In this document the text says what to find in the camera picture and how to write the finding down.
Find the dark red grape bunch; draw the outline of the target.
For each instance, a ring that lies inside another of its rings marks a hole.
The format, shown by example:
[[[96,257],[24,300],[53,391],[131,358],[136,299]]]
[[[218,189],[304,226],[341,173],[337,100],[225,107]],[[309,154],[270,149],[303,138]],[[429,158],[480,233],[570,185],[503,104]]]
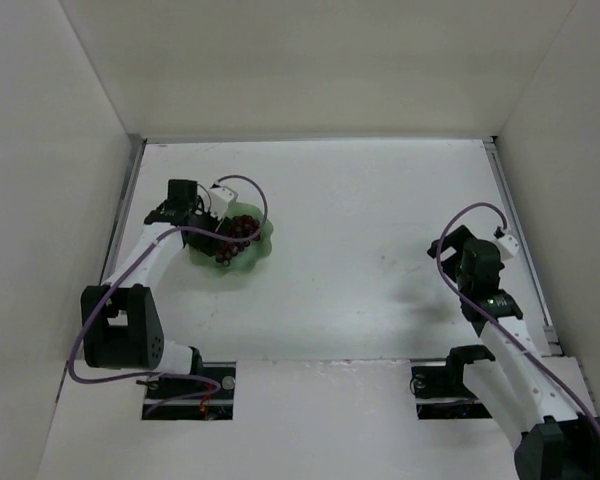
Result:
[[[215,261],[228,267],[235,257],[261,240],[260,227],[260,220],[247,214],[224,219],[220,224],[219,233],[229,238],[229,241],[223,240],[218,244]]]

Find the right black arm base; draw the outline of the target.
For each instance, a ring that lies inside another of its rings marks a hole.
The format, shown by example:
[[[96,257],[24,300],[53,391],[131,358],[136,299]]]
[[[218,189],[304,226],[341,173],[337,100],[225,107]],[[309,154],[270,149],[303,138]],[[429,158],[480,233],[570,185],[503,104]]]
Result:
[[[421,420],[466,419],[479,404],[464,384],[463,366],[412,364],[409,389]]]

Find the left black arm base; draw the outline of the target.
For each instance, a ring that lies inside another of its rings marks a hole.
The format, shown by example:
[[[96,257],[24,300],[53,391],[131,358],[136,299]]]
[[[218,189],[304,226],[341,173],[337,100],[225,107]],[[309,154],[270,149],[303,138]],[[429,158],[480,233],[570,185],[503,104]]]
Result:
[[[145,421],[225,421],[233,419],[236,363],[204,363],[201,375],[212,380],[193,381],[155,377],[145,387],[141,419]]]

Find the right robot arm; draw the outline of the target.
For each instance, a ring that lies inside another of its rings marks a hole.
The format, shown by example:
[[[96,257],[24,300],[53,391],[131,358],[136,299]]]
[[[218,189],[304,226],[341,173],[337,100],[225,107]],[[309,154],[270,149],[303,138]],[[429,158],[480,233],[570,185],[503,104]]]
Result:
[[[446,227],[431,243],[427,254],[480,341],[449,354],[451,377],[505,433],[518,478],[600,479],[600,417],[546,365],[500,286],[502,256],[515,250],[502,228],[490,241]]]

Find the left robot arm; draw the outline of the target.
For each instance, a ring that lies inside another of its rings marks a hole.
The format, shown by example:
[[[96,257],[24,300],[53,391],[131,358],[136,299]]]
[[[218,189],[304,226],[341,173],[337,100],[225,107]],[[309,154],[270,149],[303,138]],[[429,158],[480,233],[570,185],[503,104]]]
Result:
[[[182,377],[203,374],[196,348],[165,338],[153,295],[166,268],[187,246],[209,250],[238,198],[217,183],[198,190],[193,180],[170,180],[166,199],[145,217],[131,254],[101,285],[84,289],[81,341],[89,367]]]

